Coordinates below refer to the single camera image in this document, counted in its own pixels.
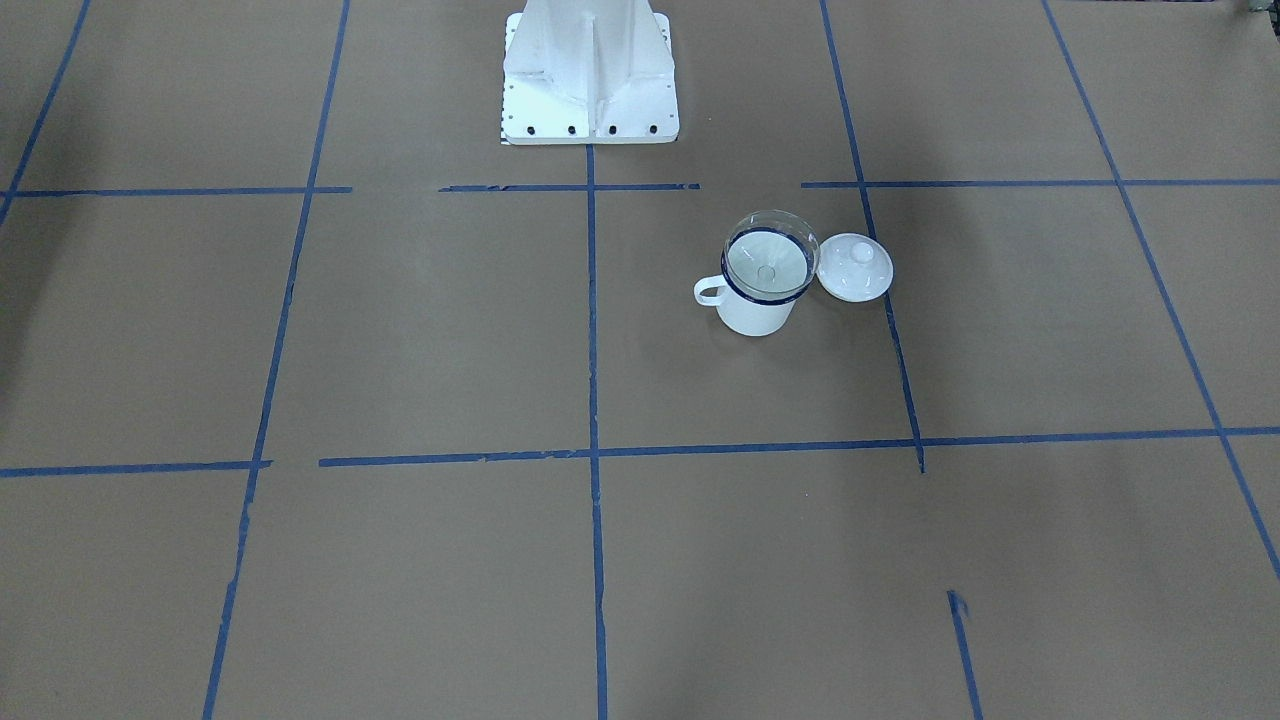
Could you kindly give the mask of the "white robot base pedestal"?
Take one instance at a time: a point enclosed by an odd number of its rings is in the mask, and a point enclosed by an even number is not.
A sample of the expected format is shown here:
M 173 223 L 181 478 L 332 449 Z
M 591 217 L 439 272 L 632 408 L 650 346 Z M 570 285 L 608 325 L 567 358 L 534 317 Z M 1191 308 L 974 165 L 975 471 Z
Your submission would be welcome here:
M 527 1 L 503 38 L 503 143 L 678 138 L 671 23 L 649 1 Z

